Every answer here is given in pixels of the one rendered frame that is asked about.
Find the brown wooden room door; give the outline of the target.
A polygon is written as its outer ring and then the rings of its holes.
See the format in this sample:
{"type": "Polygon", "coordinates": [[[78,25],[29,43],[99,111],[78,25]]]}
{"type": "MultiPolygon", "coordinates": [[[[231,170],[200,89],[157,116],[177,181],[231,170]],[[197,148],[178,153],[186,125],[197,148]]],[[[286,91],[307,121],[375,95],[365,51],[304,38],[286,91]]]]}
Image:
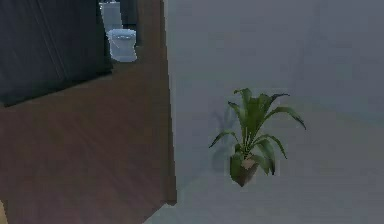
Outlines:
{"type": "Polygon", "coordinates": [[[144,224],[177,200],[164,0],[138,0],[137,58],[99,0],[0,0],[0,201],[8,224],[144,224]]]}

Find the white toilet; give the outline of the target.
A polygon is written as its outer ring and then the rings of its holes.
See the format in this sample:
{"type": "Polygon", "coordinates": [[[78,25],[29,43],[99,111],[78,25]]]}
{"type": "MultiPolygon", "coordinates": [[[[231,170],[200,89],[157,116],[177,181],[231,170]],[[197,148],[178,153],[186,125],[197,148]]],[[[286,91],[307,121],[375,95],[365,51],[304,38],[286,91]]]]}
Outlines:
{"type": "Polygon", "coordinates": [[[115,0],[100,2],[99,7],[110,44],[111,58],[118,62],[136,61],[136,31],[123,27],[120,3],[115,0]]]}

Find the green house plant in pot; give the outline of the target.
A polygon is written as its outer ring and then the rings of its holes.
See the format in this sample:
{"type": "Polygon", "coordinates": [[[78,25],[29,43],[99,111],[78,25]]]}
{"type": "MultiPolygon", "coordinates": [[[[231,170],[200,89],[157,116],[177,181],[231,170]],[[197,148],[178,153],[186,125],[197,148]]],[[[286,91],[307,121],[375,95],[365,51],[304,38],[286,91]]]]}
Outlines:
{"type": "Polygon", "coordinates": [[[259,135],[264,123],[273,115],[286,113],[303,128],[306,128],[301,116],[289,106],[277,106],[270,109],[273,102],[287,93],[268,95],[252,95],[249,88],[235,89],[234,94],[241,95],[242,105],[228,102],[228,106],[235,112],[241,129],[241,138],[238,138],[232,130],[221,131],[210,144],[212,148],[223,137],[231,135],[235,139],[234,153],[229,160],[229,174],[231,179],[240,187],[244,187],[254,176],[258,168],[261,168],[266,175],[274,175],[276,172],[276,156],[274,153],[274,142],[284,158],[287,158],[282,142],[271,134],[259,135]]]}

